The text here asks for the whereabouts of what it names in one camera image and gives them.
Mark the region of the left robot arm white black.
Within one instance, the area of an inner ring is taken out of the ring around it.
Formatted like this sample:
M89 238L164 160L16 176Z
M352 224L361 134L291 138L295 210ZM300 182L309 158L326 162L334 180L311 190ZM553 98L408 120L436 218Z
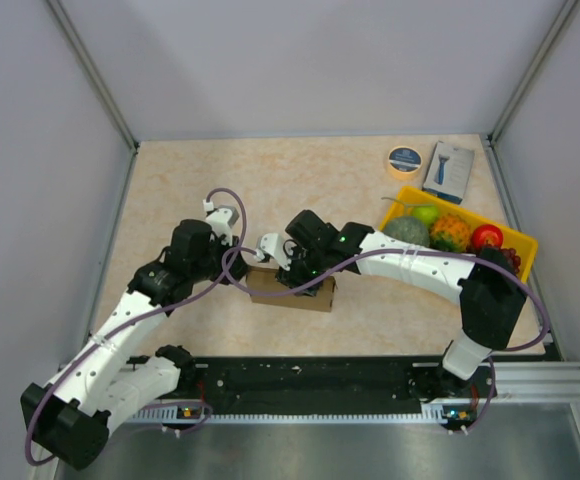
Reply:
M81 470L123 423L152 401L194 390L194 362L181 347L163 347L134 372L120 371L149 333L174 310L197 300L192 292L196 284L214 289L228 274L236 279L245 275L244 260L226 255L244 239L233 233L238 218L232 209L219 207L203 220L182 221L159 256L135 272L81 351L46 383L24 390L20 403L29 465L46 464L33 455L34 446L40 446L49 460Z

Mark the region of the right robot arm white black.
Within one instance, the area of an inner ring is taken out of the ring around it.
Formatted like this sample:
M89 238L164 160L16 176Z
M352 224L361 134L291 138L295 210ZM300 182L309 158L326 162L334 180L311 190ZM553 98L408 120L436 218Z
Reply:
M311 210L296 215L284 234L263 235L259 247L278 263L278 282L300 294L315 294L322 275L347 270L401 281L458 305L461 331L436 372L439 388L451 396L468 389L479 365L508 346L527 298L505 256L492 248L476 256L449 254L359 223L336 229Z

